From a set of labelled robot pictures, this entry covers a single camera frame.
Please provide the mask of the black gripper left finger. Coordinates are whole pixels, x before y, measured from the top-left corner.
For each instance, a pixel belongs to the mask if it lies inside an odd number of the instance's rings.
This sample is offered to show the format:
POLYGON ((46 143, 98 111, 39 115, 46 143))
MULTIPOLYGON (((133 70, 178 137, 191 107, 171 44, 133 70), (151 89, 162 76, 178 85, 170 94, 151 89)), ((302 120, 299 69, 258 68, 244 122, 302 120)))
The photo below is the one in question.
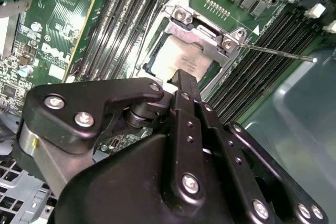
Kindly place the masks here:
POLYGON ((163 135, 184 189, 200 193, 188 158, 202 153, 201 122, 177 70, 163 86, 148 77, 37 86, 27 93, 18 144, 59 198, 83 170, 150 136, 163 135))

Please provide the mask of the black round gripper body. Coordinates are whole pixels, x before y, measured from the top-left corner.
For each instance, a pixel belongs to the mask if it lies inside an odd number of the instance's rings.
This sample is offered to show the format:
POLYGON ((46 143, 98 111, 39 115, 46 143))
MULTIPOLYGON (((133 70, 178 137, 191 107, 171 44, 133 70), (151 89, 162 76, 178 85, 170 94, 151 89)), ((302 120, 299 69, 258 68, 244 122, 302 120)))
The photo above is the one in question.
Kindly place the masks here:
POLYGON ((187 192, 168 158, 167 137, 150 136, 76 175, 62 191, 54 223, 253 223, 252 193, 237 180, 230 133, 205 132, 210 154, 193 154, 199 194, 187 192))

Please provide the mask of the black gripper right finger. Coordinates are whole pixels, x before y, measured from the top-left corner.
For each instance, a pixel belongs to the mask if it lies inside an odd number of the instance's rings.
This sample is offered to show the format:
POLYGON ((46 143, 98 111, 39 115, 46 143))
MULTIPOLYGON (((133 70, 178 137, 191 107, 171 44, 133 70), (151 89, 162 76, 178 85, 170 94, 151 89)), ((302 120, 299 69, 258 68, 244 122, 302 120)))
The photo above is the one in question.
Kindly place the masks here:
POLYGON ((201 101, 196 78, 188 91, 201 122, 202 147, 213 156, 230 214, 236 223, 328 223, 321 206, 238 123, 222 124, 201 101))

